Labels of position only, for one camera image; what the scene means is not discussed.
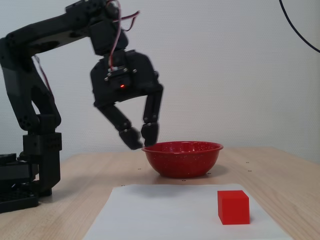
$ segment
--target white paper sheet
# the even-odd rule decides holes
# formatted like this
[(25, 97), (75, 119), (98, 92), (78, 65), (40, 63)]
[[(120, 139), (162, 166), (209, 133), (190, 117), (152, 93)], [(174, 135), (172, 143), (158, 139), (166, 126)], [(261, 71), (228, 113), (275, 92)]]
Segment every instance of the white paper sheet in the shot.
[[(222, 225), (217, 191), (244, 190), (251, 224)], [(238, 184), (114, 188), (85, 240), (292, 240)]]

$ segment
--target robotic arm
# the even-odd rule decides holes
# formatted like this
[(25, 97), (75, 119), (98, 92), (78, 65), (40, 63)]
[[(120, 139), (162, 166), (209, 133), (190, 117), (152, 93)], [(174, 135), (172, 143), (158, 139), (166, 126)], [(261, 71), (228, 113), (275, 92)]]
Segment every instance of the robotic arm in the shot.
[[(0, 64), (7, 95), (19, 126), (28, 132), (23, 136), (23, 154), (18, 159), (12, 155), (0, 157), (0, 194), (22, 191), (23, 186), (23, 191), (38, 196), (50, 195), (51, 188), (60, 181), (62, 138), (55, 129), (61, 123), (61, 116), (32, 56), (85, 37), (91, 39), (95, 54), (102, 56), (91, 71), (94, 106), (119, 131), (124, 143), (136, 150), (143, 146), (140, 133), (115, 103), (147, 96), (141, 134), (145, 146), (157, 142), (163, 86), (146, 55), (134, 50), (125, 51), (128, 39), (123, 30), (110, 66), (109, 57), (119, 26), (115, 23), (119, 9), (110, 2), (78, 1), (66, 7), (61, 16), (25, 26), (0, 39)], [(36, 114), (32, 102), (40, 114)], [(10, 206), (14, 210), (23, 208)]]
[(40, 127), (41, 114), (53, 115), (58, 127), (61, 117), (54, 98), (44, 85), (33, 64), (32, 56), (90, 37), (95, 54), (103, 56), (91, 71), (94, 106), (115, 126), (123, 141), (132, 149), (142, 147), (139, 133), (115, 107), (115, 102), (148, 95), (142, 136), (145, 145), (154, 145), (158, 136), (158, 116), (163, 87), (147, 56), (134, 50), (125, 52), (128, 40), (121, 31), (113, 54), (116, 70), (110, 70), (108, 59), (115, 41), (118, 10), (105, 0), (82, 0), (66, 8), (66, 13), (11, 32), (0, 40), (1, 66), (7, 94), (25, 131)]

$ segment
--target table surface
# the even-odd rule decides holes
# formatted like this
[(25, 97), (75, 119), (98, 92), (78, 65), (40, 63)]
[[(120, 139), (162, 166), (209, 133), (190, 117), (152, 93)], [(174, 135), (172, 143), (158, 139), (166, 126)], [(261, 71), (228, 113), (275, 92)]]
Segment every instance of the table surface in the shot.
[(270, 147), (225, 148), (199, 178), (160, 177), (145, 154), (88, 153), (62, 163), (61, 182), (38, 207), (0, 214), (1, 240), (82, 239), (114, 187), (240, 184), (295, 240), (320, 236), (320, 164)]

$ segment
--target speckled red bowl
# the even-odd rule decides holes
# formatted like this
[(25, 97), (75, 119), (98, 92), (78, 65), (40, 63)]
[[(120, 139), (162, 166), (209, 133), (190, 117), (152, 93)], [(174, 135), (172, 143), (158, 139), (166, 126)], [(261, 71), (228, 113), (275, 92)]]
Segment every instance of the speckled red bowl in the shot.
[(161, 176), (186, 179), (206, 174), (215, 165), (223, 148), (214, 142), (172, 141), (144, 147), (142, 151)]

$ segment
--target red cube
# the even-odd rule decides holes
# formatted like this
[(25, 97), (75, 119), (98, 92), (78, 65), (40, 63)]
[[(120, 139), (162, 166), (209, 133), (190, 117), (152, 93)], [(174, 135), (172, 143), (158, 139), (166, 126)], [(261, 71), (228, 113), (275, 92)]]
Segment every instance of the red cube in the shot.
[(218, 191), (218, 215), (223, 225), (250, 224), (249, 197), (244, 191)]

